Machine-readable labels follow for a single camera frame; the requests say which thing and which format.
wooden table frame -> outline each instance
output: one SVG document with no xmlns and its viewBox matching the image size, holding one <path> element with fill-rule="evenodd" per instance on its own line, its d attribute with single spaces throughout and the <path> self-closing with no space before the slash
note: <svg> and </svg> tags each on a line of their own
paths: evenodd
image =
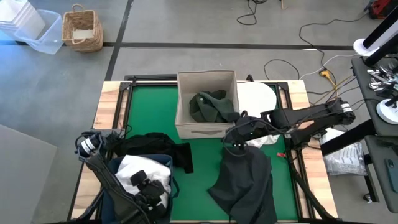
<svg viewBox="0 0 398 224">
<path fill-rule="evenodd" d="M 267 80 L 256 80 L 257 82 L 264 83 L 275 83 L 275 82 L 287 82 L 289 86 L 289 97 L 291 100 L 291 107 L 295 110 L 310 106 L 307 98 L 307 92 L 305 89 L 304 82 L 302 80 L 281 80 L 281 81 L 267 81 Z M 121 83 L 131 83 L 132 81 L 107 81 L 104 82 L 101 91 L 101 96 L 98 103 L 98 108 L 96 111 L 95 119 L 93 122 L 93 129 L 112 129 L 114 126 L 114 117 L 116 111 L 116 105 L 119 98 L 119 88 Z M 137 83 L 170 83 L 175 81 L 136 81 Z M 122 128 L 124 112 L 127 105 L 128 94 L 123 94 L 123 97 L 119 99 L 121 101 L 121 107 L 119 110 L 119 122 L 117 123 L 117 128 Z M 288 107 L 286 102 L 286 97 L 282 97 L 282 106 L 284 108 Z M 312 139 L 310 145 L 313 147 L 319 147 L 318 141 Z M 305 148 L 302 151 L 302 162 L 305 165 L 305 173 L 307 174 L 308 185 L 319 200 L 319 202 L 326 208 L 326 210 L 337 217 L 337 211 L 335 203 L 333 200 L 333 195 L 331 193 L 330 184 L 328 176 L 325 169 L 325 164 L 323 162 L 322 153 L 320 150 Z M 300 172 L 300 166 L 298 160 L 294 162 L 296 169 Z M 98 182 L 95 175 L 86 166 L 83 166 L 80 183 L 76 187 L 76 197 L 73 201 L 73 209 L 70 214 L 72 218 L 81 215 L 86 207 L 95 198 L 96 194 L 100 190 L 101 184 Z M 300 197 L 300 207 L 302 208 L 302 217 L 310 218 L 313 209 L 308 209 L 307 199 L 302 192 L 301 188 L 297 185 L 298 194 Z M 320 218 L 319 214 L 315 211 L 315 217 Z"/>
</svg>

wicker basket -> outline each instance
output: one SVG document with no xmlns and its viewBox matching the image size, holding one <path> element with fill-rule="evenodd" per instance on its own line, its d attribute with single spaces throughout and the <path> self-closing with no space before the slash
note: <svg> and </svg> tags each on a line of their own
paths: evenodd
<svg viewBox="0 0 398 224">
<path fill-rule="evenodd" d="M 62 40 L 77 52 L 96 52 L 102 49 L 104 32 L 97 13 L 93 10 L 85 10 L 81 4 L 72 6 L 73 12 L 63 15 Z M 93 30 L 93 37 L 86 39 L 74 39 L 73 31 Z"/>
</svg>

clear plastic bin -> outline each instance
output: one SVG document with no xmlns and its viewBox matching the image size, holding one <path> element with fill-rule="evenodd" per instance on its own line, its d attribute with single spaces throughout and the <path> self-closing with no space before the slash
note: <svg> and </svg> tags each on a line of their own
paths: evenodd
<svg viewBox="0 0 398 224">
<path fill-rule="evenodd" d="M 56 12 L 41 9 L 37 10 L 37 13 L 39 13 L 40 17 L 45 22 L 45 27 L 38 38 L 29 38 L 29 30 L 31 30 L 32 26 L 35 26 L 35 24 L 30 21 L 21 25 L 15 32 L 15 36 L 25 41 L 39 52 L 55 54 L 63 44 L 61 15 Z"/>
</svg>

green felt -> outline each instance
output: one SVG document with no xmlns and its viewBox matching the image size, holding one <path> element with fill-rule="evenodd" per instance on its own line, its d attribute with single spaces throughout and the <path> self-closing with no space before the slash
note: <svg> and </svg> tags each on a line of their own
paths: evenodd
<svg viewBox="0 0 398 224">
<path fill-rule="evenodd" d="M 179 139 L 174 126 L 177 98 L 176 86 L 135 87 L 128 122 L 132 131 L 127 137 L 162 132 L 176 143 L 191 144 L 194 173 L 186 174 L 182 168 L 174 169 L 180 195 L 174 199 L 171 220 L 228 220 L 229 216 L 207 192 L 216 182 L 220 171 L 220 139 Z M 278 152 L 285 150 L 282 137 L 276 144 L 262 146 L 261 150 L 272 161 L 274 203 L 278 220 L 297 220 L 289 168 L 285 159 L 277 157 Z"/>
</svg>

white plastic container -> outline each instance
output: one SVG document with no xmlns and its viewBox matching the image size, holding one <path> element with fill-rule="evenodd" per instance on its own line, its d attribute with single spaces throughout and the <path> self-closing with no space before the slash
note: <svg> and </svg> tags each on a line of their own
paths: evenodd
<svg viewBox="0 0 398 224">
<path fill-rule="evenodd" d="M 45 22 L 45 27 L 41 35 L 36 39 L 29 37 L 27 33 L 29 33 L 32 26 L 35 26 L 35 23 L 28 21 L 15 32 L 15 36 L 39 52 L 55 54 L 63 44 L 61 15 L 41 9 L 37 10 L 37 13 Z"/>
<path fill-rule="evenodd" d="M 1 0 L 0 23 L 12 24 L 30 6 L 28 1 Z"/>
<path fill-rule="evenodd" d="M 25 35 L 30 39 L 36 39 L 45 26 L 36 9 L 26 0 L 0 1 L 0 30 L 15 40 L 22 41 L 15 36 L 15 32 L 26 22 L 33 25 L 27 27 Z"/>
</svg>

